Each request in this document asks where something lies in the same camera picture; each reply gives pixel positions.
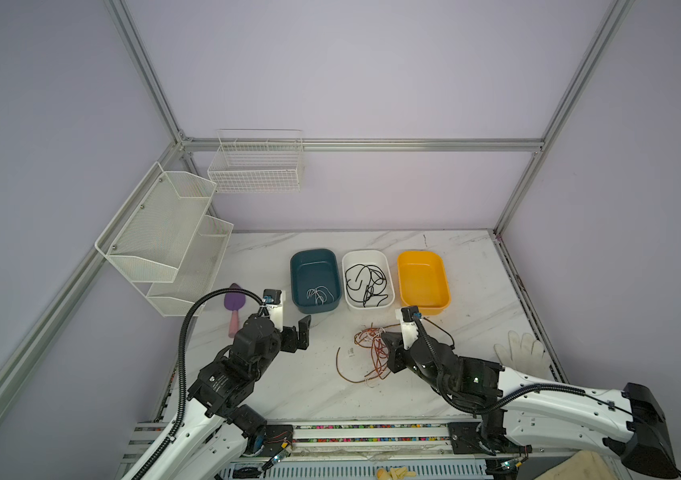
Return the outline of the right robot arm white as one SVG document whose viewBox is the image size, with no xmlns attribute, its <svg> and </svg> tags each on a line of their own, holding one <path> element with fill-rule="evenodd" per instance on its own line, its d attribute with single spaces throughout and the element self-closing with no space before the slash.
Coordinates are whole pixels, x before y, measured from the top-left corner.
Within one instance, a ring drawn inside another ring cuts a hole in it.
<svg viewBox="0 0 681 480">
<path fill-rule="evenodd" d="M 412 372 L 450 407 L 478 420 L 477 447 L 486 454 L 514 447 L 589 450 L 648 477 L 681 475 L 666 416 L 644 385 L 603 390 L 546 381 L 458 356 L 428 334 L 408 341 L 385 332 L 382 342 L 391 372 Z"/>
</svg>

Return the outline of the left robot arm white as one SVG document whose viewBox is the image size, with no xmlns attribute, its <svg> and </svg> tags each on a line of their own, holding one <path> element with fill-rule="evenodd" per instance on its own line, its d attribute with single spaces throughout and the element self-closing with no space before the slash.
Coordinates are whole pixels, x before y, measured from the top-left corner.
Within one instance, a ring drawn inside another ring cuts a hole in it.
<svg viewBox="0 0 681 480">
<path fill-rule="evenodd" d="M 188 383 L 186 347 L 190 324 L 206 302 L 240 294 L 256 302 L 256 313 Z M 309 315 L 285 326 L 282 292 L 266 289 L 262 296 L 242 288 L 222 288 L 196 300 L 184 316 L 178 339 L 178 409 L 160 436 L 132 465 L 126 479 L 220 479 L 222 471 L 266 438 L 268 422 L 246 405 L 270 364 L 282 352 L 310 346 Z"/>
</svg>

